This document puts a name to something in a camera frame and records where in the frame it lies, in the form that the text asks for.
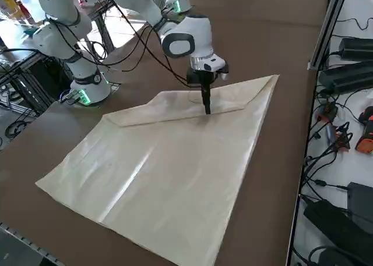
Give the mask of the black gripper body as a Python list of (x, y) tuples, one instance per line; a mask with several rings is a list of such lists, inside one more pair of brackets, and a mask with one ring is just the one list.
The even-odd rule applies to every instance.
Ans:
[(186, 77), (186, 82), (189, 85), (203, 85), (212, 84), (217, 79), (217, 74), (215, 72), (189, 68), (187, 70)]

